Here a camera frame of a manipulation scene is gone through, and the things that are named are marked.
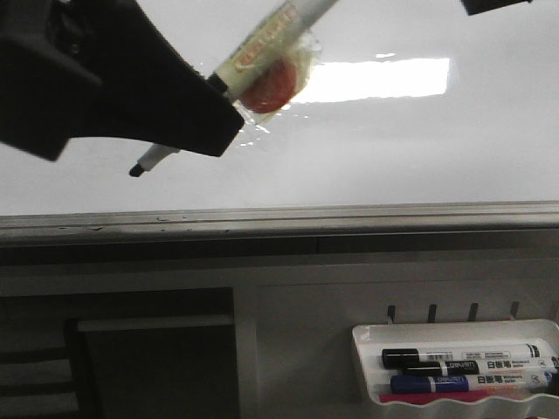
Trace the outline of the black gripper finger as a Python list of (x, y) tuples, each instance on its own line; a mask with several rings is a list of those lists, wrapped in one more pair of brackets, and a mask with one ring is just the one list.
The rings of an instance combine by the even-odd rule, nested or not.
[(220, 156), (243, 124), (137, 2), (2, 2), (3, 144), (48, 161), (81, 137)]
[(518, 3), (532, 3), (532, 0), (461, 0), (468, 16), (498, 10)]

